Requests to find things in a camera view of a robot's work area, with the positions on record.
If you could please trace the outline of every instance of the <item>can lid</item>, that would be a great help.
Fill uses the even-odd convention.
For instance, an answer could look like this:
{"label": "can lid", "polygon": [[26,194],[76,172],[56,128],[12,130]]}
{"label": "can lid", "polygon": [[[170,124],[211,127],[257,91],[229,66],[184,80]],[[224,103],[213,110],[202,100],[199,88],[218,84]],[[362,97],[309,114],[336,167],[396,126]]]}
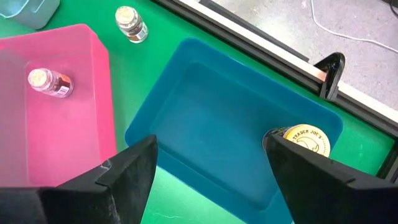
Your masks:
{"label": "can lid", "polygon": [[121,6],[115,13],[116,22],[124,26],[133,26],[137,22],[137,11],[129,6]]}
{"label": "can lid", "polygon": [[286,131],[284,138],[323,156],[329,157],[330,155],[328,136],[321,129],[312,125],[294,126]]}
{"label": "can lid", "polygon": [[42,68],[33,69],[27,77],[27,81],[32,87],[44,86],[47,83],[47,79],[47,72]]}

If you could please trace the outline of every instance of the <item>pink bin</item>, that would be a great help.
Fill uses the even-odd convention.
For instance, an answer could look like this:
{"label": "pink bin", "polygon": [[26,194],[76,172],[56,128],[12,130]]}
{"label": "pink bin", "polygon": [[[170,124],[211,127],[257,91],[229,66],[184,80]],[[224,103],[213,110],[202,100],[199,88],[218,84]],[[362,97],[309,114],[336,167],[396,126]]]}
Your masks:
{"label": "pink bin", "polygon": [[[48,68],[70,96],[33,90]],[[108,51],[86,25],[0,39],[0,186],[57,186],[116,154]]]}

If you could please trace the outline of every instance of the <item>plastic bin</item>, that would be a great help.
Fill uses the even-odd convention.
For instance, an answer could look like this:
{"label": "plastic bin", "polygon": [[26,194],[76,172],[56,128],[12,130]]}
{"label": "plastic bin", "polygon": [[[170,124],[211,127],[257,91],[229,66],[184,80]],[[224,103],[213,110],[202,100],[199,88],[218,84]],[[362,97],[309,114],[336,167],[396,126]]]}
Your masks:
{"label": "plastic bin", "polygon": [[40,29],[48,23],[59,5],[60,0],[2,0],[0,16]]}
{"label": "plastic bin", "polygon": [[[0,39],[0,49],[0,164],[14,174],[0,186],[57,186],[116,154],[108,51],[89,27]],[[68,75],[72,94],[33,90],[27,76],[42,67]]]}
{"label": "plastic bin", "polygon": [[183,41],[126,131],[133,145],[159,142],[158,165],[246,223],[292,219],[262,137],[311,124],[333,147],[343,122],[334,112],[195,40]]}

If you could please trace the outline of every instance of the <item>trader joe's can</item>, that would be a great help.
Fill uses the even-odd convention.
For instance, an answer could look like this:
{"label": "trader joe's can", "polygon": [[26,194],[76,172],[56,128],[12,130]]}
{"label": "trader joe's can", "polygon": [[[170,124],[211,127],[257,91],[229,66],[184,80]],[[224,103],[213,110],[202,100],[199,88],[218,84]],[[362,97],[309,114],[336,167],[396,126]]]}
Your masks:
{"label": "trader joe's can", "polygon": [[274,128],[269,130],[262,139],[262,146],[265,149],[267,139],[270,135],[276,134],[283,138],[303,146],[313,152],[329,157],[330,143],[328,136],[319,128],[309,124],[299,124],[293,127]]}

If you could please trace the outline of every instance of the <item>spice jar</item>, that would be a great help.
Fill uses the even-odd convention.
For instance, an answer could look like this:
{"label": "spice jar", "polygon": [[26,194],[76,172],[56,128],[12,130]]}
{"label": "spice jar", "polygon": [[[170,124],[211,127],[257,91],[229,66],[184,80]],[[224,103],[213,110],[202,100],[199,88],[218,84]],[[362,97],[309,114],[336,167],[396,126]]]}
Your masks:
{"label": "spice jar", "polygon": [[132,43],[138,44],[147,38],[148,28],[134,8],[121,6],[116,10],[115,17],[119,29]]}
{"label": "spice jar", "polygon": [[63,98],[73,90],[73,83],[69,77],[46,68],[33,69],[27,80],[34,90],[51,96]]}

